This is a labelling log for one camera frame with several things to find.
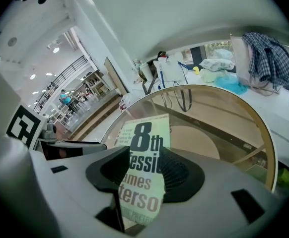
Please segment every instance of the yellow object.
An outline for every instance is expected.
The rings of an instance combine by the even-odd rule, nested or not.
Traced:
[[[199,70],[199,68],[197,66],[193,67],[193,71],[195,72],[196,75],[200,74],[200,70]]]

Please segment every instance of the railing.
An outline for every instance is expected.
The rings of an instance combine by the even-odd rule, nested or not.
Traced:
[[[47,100],[52,96],[56,89],[71,76],[75,71],[79,70],[82,66],[87,63],[87,60],[84,56],[78,58],[73,62],[69,67],[67,67],[51,84],[46,88],[46,92],[41,96],[37,101],[36,106],[34,107],[34,112],[39,113],[43,108]]]

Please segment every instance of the blue plastic bag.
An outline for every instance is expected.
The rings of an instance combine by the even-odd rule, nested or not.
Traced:
[[[237,77],[232,75],[218,77],[215,80],[215,85],[238,95],[245,93],[248,89],[247,86],[244,86],[238,82]]]

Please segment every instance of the blue shirt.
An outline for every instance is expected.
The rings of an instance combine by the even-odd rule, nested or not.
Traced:
[[[63,99],[64,97],[66,97],[66,94],[61,94],[61,100],[63,101],[63,103],[64,104],[70,103],[70,101],[71,101],[70,97],[67,97],[66,99]]]

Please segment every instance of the blue plaid cloth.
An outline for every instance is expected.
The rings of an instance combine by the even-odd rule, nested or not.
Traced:
[[[249,65],[251,76],[259,81],[268,80],[274,89],[289,84],[289,53],[276,39],[267,35],[249,32],[242,36],[245,43],[252,47]]]

